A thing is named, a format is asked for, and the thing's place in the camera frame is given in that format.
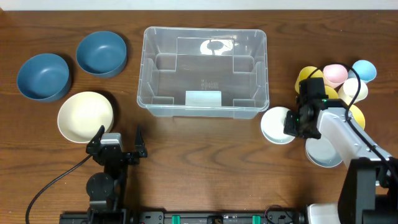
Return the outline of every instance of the wooden table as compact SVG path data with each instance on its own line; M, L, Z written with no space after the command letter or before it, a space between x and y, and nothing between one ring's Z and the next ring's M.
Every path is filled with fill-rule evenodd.
M62 103L81 91L101 91L114 104L114 132L133 150L143 127L149 157L131 169L126 203L180 210L300 208L337 201L341 165L324 169L305 156L304 141L269 143L252 120L155 118L136 102L142 35L149 26L262 29L267 34L271 107L295 108L301 68L330 62L372 61L377 78L358 103L366 131L398 156L398 17L394 11L91 11L3 12L0 15L0 223L23 223L32 197L85 156L85 145L59 133ZM111 30L125 38L129 61L122 74L95 78L78 68L84 36ZM16 87L20 66L41 53L61 55L73 71L68 95L53 103L24 98ZM102 167L86 164L49 188L35 203L31 223L58 223L64 210L85 211L85 185Z

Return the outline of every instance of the yellow cup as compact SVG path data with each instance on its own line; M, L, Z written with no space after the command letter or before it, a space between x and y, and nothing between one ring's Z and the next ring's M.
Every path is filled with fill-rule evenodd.
M365 116L362 111L355 105L351 105L349 110L352 112L355 121L360 125L362 129L365 129Z
M329 99L338 99L336 90L330 86L325 86L325 93L329 96Z
M294 89L296 90L297 93L300 93L300 88L299 88L299 83L300 83L300 81L302 81L302 80L308 78L308 77L310 76L310 74L311 74L315 69L317 69L317 68L314 67L314 66L307 66L307 67L301 69L301 71L300 71L300 73L299 73L299 75L298 75L298 77L297 77L296 84L294 85ZM321 71L321 70L316 71L316 72L311 76L311 78L323 78L323 73L322 73L322 71Z

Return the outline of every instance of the plastic container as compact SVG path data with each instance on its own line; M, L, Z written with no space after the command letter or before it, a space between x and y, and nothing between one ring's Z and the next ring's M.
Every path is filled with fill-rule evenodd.
M262 30L149 27L137 103L154 116L251 119L269 106Z

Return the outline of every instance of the pink cup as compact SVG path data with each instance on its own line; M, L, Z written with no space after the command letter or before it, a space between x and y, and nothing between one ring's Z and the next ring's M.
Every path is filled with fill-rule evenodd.
M328 65L323 69L323 82L332 88L336 88L347 80L347 69L342 65Z

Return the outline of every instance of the brown wood surface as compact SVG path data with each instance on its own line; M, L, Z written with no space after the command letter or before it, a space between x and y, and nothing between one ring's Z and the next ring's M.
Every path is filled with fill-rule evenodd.
M333 61L372 61L377 78L357 105L366 132L398 156L398 12L396 11L90 11L3 12L0 15L0 223L23 223L32 197L85 156L85 145L59 133L62 103L81 91L111 99L114 132L132 150L144 128L149 158L131 169L126 202L132 207L179 210L265 210L338 200L346 168L308 161L304 141L271 144L252 120L155 118L136 102L142 38L149 26L262 29L267 34L271 107L295 108L301 68ZM129 48L127 67L111 79L78 68L84 36L110 30ZM16 87L20 66L41 53L64 57L73 71L68 95L53 103L24 98ZM85 211L88 178L102 167L86 164L49 188L36 202L31 223L58 223L64 210Z

